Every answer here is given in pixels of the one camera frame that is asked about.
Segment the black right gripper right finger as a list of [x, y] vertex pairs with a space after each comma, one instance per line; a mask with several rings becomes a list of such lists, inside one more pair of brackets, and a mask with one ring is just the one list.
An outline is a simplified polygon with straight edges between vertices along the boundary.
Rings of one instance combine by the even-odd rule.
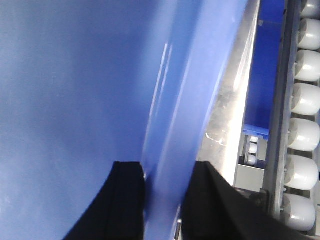
[[210, 162], [195, 163], [182, 204], [185, 240], [307, 240], [316, 210], [313, 202], [283, 195], [282, 221], [267, 214], [270, 193], [241, 194]]

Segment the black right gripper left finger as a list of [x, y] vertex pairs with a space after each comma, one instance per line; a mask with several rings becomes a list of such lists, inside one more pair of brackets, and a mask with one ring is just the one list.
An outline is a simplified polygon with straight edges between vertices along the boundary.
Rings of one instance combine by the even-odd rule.
[[144, 171], [139, 162], [114, 162], [101, 190], [66, 240], [142, 240]]

